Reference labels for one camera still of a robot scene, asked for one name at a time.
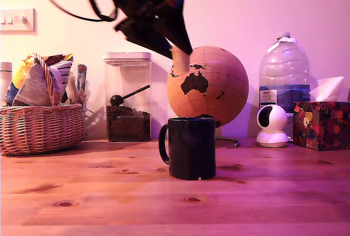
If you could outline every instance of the snack packaging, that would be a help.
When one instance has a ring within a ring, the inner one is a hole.
[[[44,60],[52,75],[55,96],[62,99],[72,67],[73,54],[39,56],[30,53],[14,74],[2,100],[2,106],[51,106],[40,59]]]

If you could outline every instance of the wicker basket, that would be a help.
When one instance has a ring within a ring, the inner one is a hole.
[[[79,143],[85,135],[81,105],[60,105],[53,91],[51,73],[38,58],[52,106],[0,108],[0,149],[3,154],[27,155],[57,151]]]

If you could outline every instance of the container lid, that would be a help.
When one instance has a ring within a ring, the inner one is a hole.
[[[278,40],[278,39],[281,39],[282,37],[289,37],[289,38],[290,38],[290,32],[280,32],[280,33],[277,35],[277,40]]]
[[[130,61],[145,61],[150,60],[151,53],[103,53],[103,59],[118,59],[118,60],[130,60]]]
[[[0,71],[12,72],[12,63],[11,62],[0,62]]]

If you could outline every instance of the cork globe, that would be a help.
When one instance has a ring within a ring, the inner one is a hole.
[[[248,98],[246,70],[232,53],[204,46],[190,55],[190,70],[176,74],[172,67],[167,97],[179,117],[213,117],[216,127],[234,120]]]

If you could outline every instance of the coffee beans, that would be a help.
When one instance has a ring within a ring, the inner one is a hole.
[[[107,106],[108,141],[149,141],[150,113],[126,106]]]

